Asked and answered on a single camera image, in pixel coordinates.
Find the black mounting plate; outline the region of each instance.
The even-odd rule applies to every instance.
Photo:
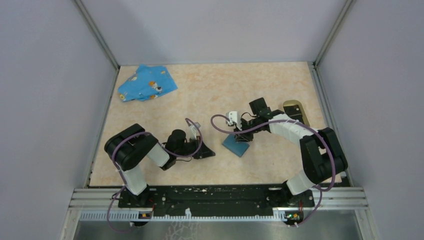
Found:
[[[120,208],[151,208],[157,217],[185,216],[190,208],[193,217],[272,216],[274,207],[314,207],[312,191],[295,196],[291,203],[280,198],[281,184],[180,185],[148,186],[148,201],[137,202],[124,190]]]

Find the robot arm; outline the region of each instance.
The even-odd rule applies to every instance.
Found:
[[[230,111],[226,114],[227,125],[235,126],[236,142],[251,142],[253,135],[261,131],[268,131],[280,135],[295,144],[301,151],[303,169],[294,177],[283,183],[282,193],[286,199],[301,194],[311,187],[332,177],[332,166],[329,153],[321,153],[324,149],[319,138],[311,132],[309,127],[293,123],[287,114],[281,110],[274,110],[267,106],[264,98],[249,103],[254,118],[247,121],[238,112]],[[253,131],[237,134],[251,128],[261,126]],[[334,159],[335,173],[338,174],[348,168],[345,155],[335,132],[331,128],[314,129],[325,141]]]
[[[148,157],[162,170],[168,170],[177,161],[177,157],[192,156],[203,159],[215,156],[204,142],[201,142],[198,129],[199,123],[189,124],[190,138],[186,139],[183,130],[172,131],[167,142],[162,147],[151,133],[146,133],[139,124],[134,124],[110,138],[104,145],[126,185],[126,188],[137,198],[147,188],[145,176],[140,168],[143,158]]]

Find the cable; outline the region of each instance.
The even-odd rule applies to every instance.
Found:
[[[290,120],[290,119],[271,120],[271,121],[268,121],[268,122],[264,122],[264,123],[262,123],[262,124],[259,124],[259,125],[255,126],[255,127],[252,127],[252,128],[250,128],[250,129],[242,130],[242,131],[237,131],[237,132],[233,132],[233,131],[226,131],[226,130],[223,130],[223,129],[221,129],[221,128],[217,127],[217,126],[214,124],[214,118],[216,118],[216,117],[224,118],[224,119],[226,119],[227,121],[230,121],[230,119],[229,119],[228,117],[226,117],[226,116],[222,115],[222,114],[215,114],[215,115],[213,115],[213,116],[210,118],[210,124],[212,124],[212,127],[213,127],[213,128],[215,128],[216,130],[220,131],[221,133],[225,133],[225,134],[231,134],[231,135],[236,135],[236,134],[245,134],[245,133],[248,133],[248,132],[254,131],[254,130],[256,130],[256,129],[262,128],[263,126],[266,126],[266,125],[269,125],[269,124],[274,124],[274,123],[293,123],[293,124],[299,125],[299,126],[301,126],[301,127],[305,128],[305,129],[309,130],[311,133],[313,133],[313,134],[314,134],[314,135],[315,135],[315,136],[319,139],[319,141],[320,141],[320,142],[322,143],[322,145],[324,146],[324,148],[325,148],[325,150],[326,150],[326,152],[327,152],[327,154],[328,154],[328,157],[329,157],[329,159],[330,159],[330,164],[331,164],[331,182],[330,182],[330,185],[329,185],[327,188],[325,188],[325,189],[322,189],[319,185],[315,185],[315,186],[314,186],[314,188],[316,188],[316,189],[318,189],[318,190],[319,190],[319,200],[318,200],[318,203],[315,205],[315,208],[314,208],[314,209],[313,209],[313,210],[312,210],[312,211],[308,214],[308,216],[307,216],[307,217],[305,217],[305,218],[303,219],[303,221],[302,221],[302,222],[300,222],[300,223],[298,223],[298,224],[295,224],[295,225],[291,225],[291,227],[298,227],[298,226],[300,226],[300,225],[302,225],[302,224],[306,223],[306,221],[307,221],[309,218],[311,218],[311,216],[312,216],[312,215],[313,215],[313,214],[317,211],[318,207],[321,205],[321,201],[323,200],[323,192],[328,192],[328,191],[330,191],[330,190],[331,190],[331,188],[333,188],[334,183],[335,183],[335,181],[336,181],[336,166],[335,166],[335,163],[334,163],[334,157],[333,157],[332,152],[330,151],[329,146],[328,146],[328,145],[327,145],[327,143],[324,141],[323,137],[321,137],[321,136],[320,136],[320,134],[319,134],[317,131],[315,131],[315,129],[313,129],[312,127],[307,126],[307,125],[305,125],[305,124],[303,124],[303,123],[301,123],[301,122],[299,122],[299,121],[296,121],[296,120]]]
[[[152,199],[149,199],[149,201],[153,204],[151,206],[151,211],[149,213],[150,216],[141,216],[140,218],[142,218],[142,219],[151,219],[152,216],[153,216],[153,212],[155,211],[155,202]]]
[[[196,130],[198,131],[198,133],[199,133],[199,135],[200,135],[200,143],[199,143],[199,146],[197,147],[197,149],[192,153],[192,154],[190,154],[190,155],[187,155],[187,156],[182,156],[182,155],[178,155],[178,154],[175,154],[175,153],[173,153],[173,152],[171,152],[171,151],[169,151],[168,149],[166,149],[164,146],[162,146],[162,148],[168,153],[168,154],[171,154],[171,155],[174,155],[174,156],[176,156],[176,157],[180,157],[180,158],[188,158],[188,157],[191,157],[191,156],[193,156],[193,155],[195,155],[199,150],[200,150],[200,148],[201,148],[201,146],[202,146],[202,143],[203,143],[203,136],[202,136],[202,133],[200,132],[200,129],[199,129],[199,127],[192,121],[192,120],[190,120],[189,118],[186,118],[185,119],[185,121],[188,123],[188,124],[192,124],[192,125],[194,125],[194,127],[196,128]],[[117,199],[117,196],[120,194],[120,193],[122,193],[122,191],[126,188],[126,185],[127,185],[127,181],[125,180],[125,177],[124,177],[124,174],[121,172],[121,168],[118,166],[118,164],[116,163],[116,160],[115,160],[115,157],[116,157],[116,155],[117,155],[117,152],[118,152],[118,150],[122,147],[122,145],[124,145],[126,142],[128,142],[129,140],[131,140],[131,139],[133,139],[133,138],[136,138],[136,137],[138,137],[138,136],[141,136],[141,135],[150,135],[151,133],[150,132],[148,132],[148,131],[142,131],[142,132],[137,132],[137,133],[135,133],[135,134],[133,134],[133,135],[131,135],[131,136],[129,136],[129,137],[127,137],[127,138],[125,138],[124,140],[122,140],[116,147],[115,147],[115,149],[113,150],[113,153],[112,153],[112,156],[111,156],[111,160],[112,160],[112,163],[113,163],[113,165],[116,167],[116,169],[118,170],[118,173],[119,173],[119,175],[120,175],[120,177],[122,178],[122,181],[123,181],[123,183],[124,183],[124,186],[117,192],[117,193],[115,193],[115,195],[113,196],[113,198],[112,198],[112,201],[110,202],[110,205],[109,205],[109,208],[107,209],[107,216],[106,216],[106,220],[107,220],[107,224],[109,224],[109,227],[113,230],[113,231],[115,231],[115,232],[117,232],[117,233],[129,233],[130,231],[132,231],[132,227],[130,227],[128,230],[125,230],[125,231],[122,231],[122,230],[117,230],[117,229],[115,229],[115,228],[113,228],[112,227],[112,224],[111,224],[111,222],[109,221],[109,213],[110,213],[110,211],[111,211],[111,208],[112,208],[112,204],[114,203],[114,201]]]
[[[112,201],[110,202],[109,208],[107,208],[107,213],[106,213],[106,221],[107,224],[109,225],[110,229],[112,229],[114,232],[120,233],[120,234],[126,234],[126,233],[130,233],[131,231],[133,231],[133,227],[131,226],[130,228],[128,228],[127,230],[118,230],[116,228],[114,228],[112,226],[112,223],[110,221],[110,213],[111,213],[111,209],[112,209],[112,205],[114,204],[115,200],[118,198],[118,195],[122,193],[122,191],[124,191],[124,189],[126,188],[126,186],[122,186],[121,189],[114,194]]]
[[[250,116],[251,118],[254,118],[254,117],[255,117],[254,115],[250,114],[249,112],[244,112],[244,113],[240,116],[240,118],[243,118],[243,115],[245,115],[245,114],[249,114],[249,116]]]
[[[321,201],[323,200],[323,191],[319,191],[319,200],[318,203],[315,204],[315,207],[312,209],[312,211],[307,215],[307,217],[305,217],[303,219],[302,222],[299,222],[295,225],[290,225],[290,227],[299,227],[300,225],[303,225],[304,223],[306,223],[308,221],[308,219],[311,218],[312,215],[314,215],[314,213],[317,211],[318,207],[321,205]]]
[[[193,160],[193,157],[190,157],[190,160],[184,160],[184,159],[177,159],[176,161],[183,161],[183,162],[191,162]]]
[[[299,201],[299,213],[302,213],[304,211],[304,203],[302,200]]]
[[[199,127],[192,120],[190,120],[189,118],[186,118],[185,121],[188,124],[193,125],[196,128],[196,130],[198,131],[199,135],[200,135],[200,143],[199,143],[199,146],[197,147],[196,151],[194,151],[192,154],[189,154],[189,155],[184,156],[184,155],[175,154],[175,153],[171,152],[170,150],[166,149],[164,146],[162,146],[162,148],[163,148],[163,150],[165,150],[165,152],[167,152],[167,153],[169,153],[171,155],[174,155],[175,157],[179,157],[179,158],[189,158],[189,157],[194,156],[200,150],[200,148],[202,147],[202,144],[203,144],[203,136],[202,136],[202,132],[200,132]]]

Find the blue sponge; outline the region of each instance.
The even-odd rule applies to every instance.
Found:
[[[247,142],[236,142],[234,135],[228,135],[222,145],[240,158],[249,148],[249,144]]]

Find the gray wall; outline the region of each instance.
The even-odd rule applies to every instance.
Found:
[[[0,43],[0,239],[57,239],[115,71],[70,0],[0,1]]]
[[[120,65],[313,61],[345,0],[83,0]]]
[[[424,228],[424,1],[358,1],[321,75],[381,239]]]

